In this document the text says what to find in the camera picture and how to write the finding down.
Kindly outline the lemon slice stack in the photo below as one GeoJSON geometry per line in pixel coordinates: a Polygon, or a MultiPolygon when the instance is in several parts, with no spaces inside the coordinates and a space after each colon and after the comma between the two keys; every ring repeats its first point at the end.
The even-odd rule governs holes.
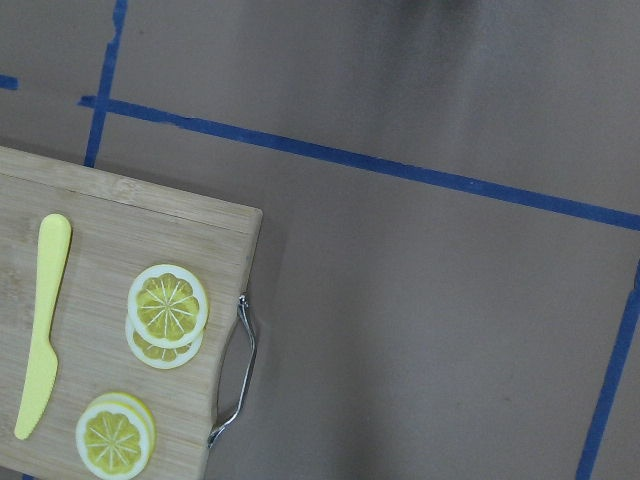
{"type": "Polygon", "coordinates": [[[75,430],[80,458],[99,479],[137,477],[147,467],[156,439],[151,411],[141,400],[124,392],[109,392],[94,399],[75,430]]]}
{"type": "Polygon", "coordinates": [[[126,340],[147,366],[175,369],[199,352],[208,316],[205,289],[191,271],[173,264],[152,265],[129,288],[126,340]]]}

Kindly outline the lemon slice stack upper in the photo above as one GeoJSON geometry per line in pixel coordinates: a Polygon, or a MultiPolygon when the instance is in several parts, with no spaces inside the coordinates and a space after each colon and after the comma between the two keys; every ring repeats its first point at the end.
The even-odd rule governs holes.
{"type": "Polygon", "coordinates": [[[129,288],[126,340],[147,366],[175,369],[199,352],[208,316],[205,289],[191,271],[173,264],[152,265],[129,288]]]}

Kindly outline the bamboo cutting board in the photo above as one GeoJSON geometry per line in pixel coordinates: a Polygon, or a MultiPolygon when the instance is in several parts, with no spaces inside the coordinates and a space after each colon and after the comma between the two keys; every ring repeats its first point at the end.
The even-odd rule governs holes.
{"type": "Polygon", "coordinates": [[[233,204],[10,148],[1,151],[1,464],[40,479],[86,479],[75,426],[98,395],[141,399],[157,425],[146,479],[201,479],[216,421],[222,360],[236,325],[262,214],[233,204]],[[72,226],[52,322],[59,365],[32,435],[14,427],[32,333],[42,219],[72,226]],[[191,271],[210,302],[204,340],[184,366],[140,362],[125,337],[128,291],[149,266],[191,271]]]}

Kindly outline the yellow plastic knife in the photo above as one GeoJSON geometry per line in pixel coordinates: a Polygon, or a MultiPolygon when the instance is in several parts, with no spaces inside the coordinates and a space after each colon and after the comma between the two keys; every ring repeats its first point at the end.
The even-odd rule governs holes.
{"type": "Polygon", "coordinates": [[[50,335],[72,237],[69,220],[52,213],[38,235],[32,334],[14,436],[26,440],[42,418],[53,391],[58,357],[50,335]]]}

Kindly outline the lemon slice stack lower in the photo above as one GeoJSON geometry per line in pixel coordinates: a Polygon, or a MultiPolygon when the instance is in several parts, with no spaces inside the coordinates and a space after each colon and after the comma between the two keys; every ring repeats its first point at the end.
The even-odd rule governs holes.
{"type": "Polygon", "coordinates": [[[147,467],[156,439],[151,411],[141,400],[124,392],[109,392],[94,399],[75,430],[80,458],[99,479],[137,477],[147,467]]]}

